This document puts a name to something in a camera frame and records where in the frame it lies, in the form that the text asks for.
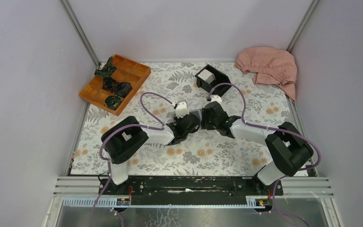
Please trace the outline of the grey leather card holder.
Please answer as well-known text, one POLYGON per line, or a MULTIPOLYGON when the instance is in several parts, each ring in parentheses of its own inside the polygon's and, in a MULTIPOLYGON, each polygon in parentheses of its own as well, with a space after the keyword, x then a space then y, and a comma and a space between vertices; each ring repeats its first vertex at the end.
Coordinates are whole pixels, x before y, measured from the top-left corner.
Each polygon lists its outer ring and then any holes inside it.
MULTIPOLYGON (((200 121, 202 120, 202 111, 201 111, 201 109, 191 110, 189 113, 195 115, 196 117, 198 117, 198 119, 200 121)), ((167 113, 166 117, 169 118, 169 120, 167 122, 170 122, 171 119, 177 118, 175 112, 167 113)))

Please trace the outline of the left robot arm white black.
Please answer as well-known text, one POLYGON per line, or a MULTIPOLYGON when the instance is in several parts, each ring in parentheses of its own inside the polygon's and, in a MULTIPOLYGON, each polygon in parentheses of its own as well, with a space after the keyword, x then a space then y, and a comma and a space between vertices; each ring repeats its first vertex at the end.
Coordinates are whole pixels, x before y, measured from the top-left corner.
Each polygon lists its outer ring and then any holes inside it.
POLYGON ((142 125, 134 116, 129 116, 101 136, 100 154, 109 155, 110 189, 123 194, 128 187, 128 160, 145 144, 171 146, 185 141, 189 134, 198 131, 200 118, 190 113, 163 128, 142 125))

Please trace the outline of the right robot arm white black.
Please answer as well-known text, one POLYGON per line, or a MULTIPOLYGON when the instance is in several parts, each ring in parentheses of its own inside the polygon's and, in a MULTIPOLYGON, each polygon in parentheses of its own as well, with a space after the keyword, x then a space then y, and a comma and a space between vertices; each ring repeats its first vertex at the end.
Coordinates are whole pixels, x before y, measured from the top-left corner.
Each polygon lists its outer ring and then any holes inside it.
POLYGON ((216 101, 202 109, 201 127, 216 130, 222 136, 256 142, 268 148, 272 161, 254 175, 252 182, 254 192, 259 195, 268 192, 277 179, 294 176, 314 153, 292 123, 284 122, 272 128, 244 122, 239 116, 228 116, 216 101))

